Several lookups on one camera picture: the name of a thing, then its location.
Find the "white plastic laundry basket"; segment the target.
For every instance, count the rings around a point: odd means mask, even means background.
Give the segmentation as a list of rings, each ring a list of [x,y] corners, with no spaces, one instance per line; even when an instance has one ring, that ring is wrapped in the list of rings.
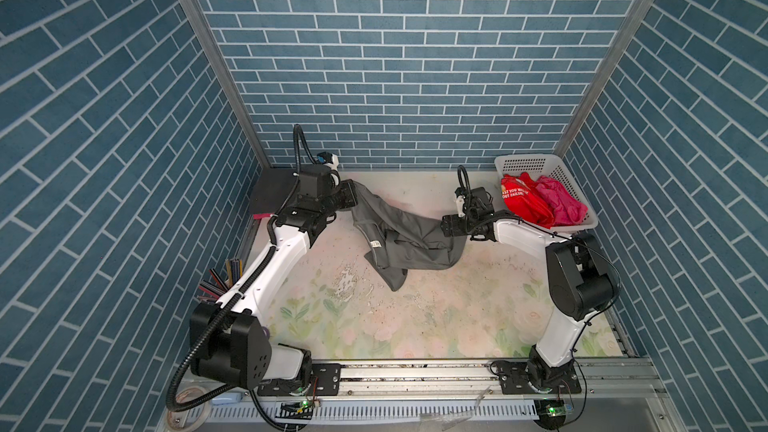
[[[504,205],[539,227],[562,234],[594,229],[597,214],[562,159],[552,154],[497,157]]]

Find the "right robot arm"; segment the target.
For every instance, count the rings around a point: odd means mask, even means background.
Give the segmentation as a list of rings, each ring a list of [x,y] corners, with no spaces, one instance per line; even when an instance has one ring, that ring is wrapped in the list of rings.
[[[445,236],[509,245],[545,261],[554,310],[543,336],[531,348],[526,374],[534,389],[548,391],[574,374],[577,342],[592,319],[617,299],[615,267],[589,231],[563,235],[509,211],[496,211],[482,187],[460,186],[455,196],[457,213],[441,220]]]

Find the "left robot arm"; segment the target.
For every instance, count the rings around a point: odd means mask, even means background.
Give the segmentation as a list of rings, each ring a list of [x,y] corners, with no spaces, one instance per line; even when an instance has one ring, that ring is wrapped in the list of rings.
[[[308,386],[311,353],[273,345],[263,322],[278,289],[339,211],[357,204],[354,185],[334,165],[307,164],[287,204],[267,223],[269,239],[258,261],[213,304],[198,306],[190,320],[192,373],[253,390],[281,381],[290,394]]]

